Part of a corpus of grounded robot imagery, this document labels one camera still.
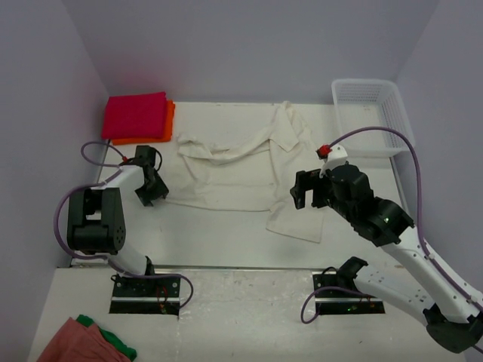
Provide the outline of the white t shirt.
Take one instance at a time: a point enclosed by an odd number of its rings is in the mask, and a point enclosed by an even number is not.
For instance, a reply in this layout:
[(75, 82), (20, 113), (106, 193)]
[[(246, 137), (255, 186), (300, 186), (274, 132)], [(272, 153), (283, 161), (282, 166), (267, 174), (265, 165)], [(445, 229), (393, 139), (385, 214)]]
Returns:
[(297, 210), (290, 194), (296, 173), (318, 166), (310, 126), (285, 101), (265, 127), (232, 145), (180, 133), (165, 165), (168, 201), (207, 210), (266, 211), (268, 231), (320, 243), (324, 211)]

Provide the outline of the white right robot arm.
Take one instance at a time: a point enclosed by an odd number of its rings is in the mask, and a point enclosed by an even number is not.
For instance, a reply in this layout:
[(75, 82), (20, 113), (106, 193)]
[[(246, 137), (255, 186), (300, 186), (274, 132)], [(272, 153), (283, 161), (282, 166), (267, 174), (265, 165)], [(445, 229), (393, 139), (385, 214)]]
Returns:
[[(393, 201), (375, 196), (365, 173), (348, 163), (326, 172), (297, 172), (290, 190), (297, 209), (305, 207), (309, 190), (313, 207), (334, 210), (360, 237), (404, 266), (418, 283), (414, 288), (404, 286), (353, 256), (316, 293), (339, 290), (344, 296), (376, 297), (420, 322), (450, 352), (459, 354), (478, 347), (482, 340), (481, 292), (454, 276), (448, 265), (434, 264), (437, 255), (420, 242), (412, 218)], [(447, 276), (454, 280), (447, 281)]]

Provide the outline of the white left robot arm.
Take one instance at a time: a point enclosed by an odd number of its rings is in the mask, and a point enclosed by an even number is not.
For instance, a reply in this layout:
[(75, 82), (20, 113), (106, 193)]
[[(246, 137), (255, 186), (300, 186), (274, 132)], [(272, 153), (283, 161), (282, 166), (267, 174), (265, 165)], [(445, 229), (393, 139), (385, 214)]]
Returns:
[(54, 231), (58, 243), (76, 259), (101, 259), (118, 273), (131, 277), (130, 287), (149, 296), (157, 286), (154, 265), (148, 256), (127, 242), (123, 199), (133, 197), (143, 207), (153, 207), (169, 190), (159, 175), (161, 153), (151, 146), (137, 146), (134, 156), (111, 164), (115, 173), (99, 183), (78, 186), (60, 202), (68, 204), (66, 240), (60, 237), (59, 219)]

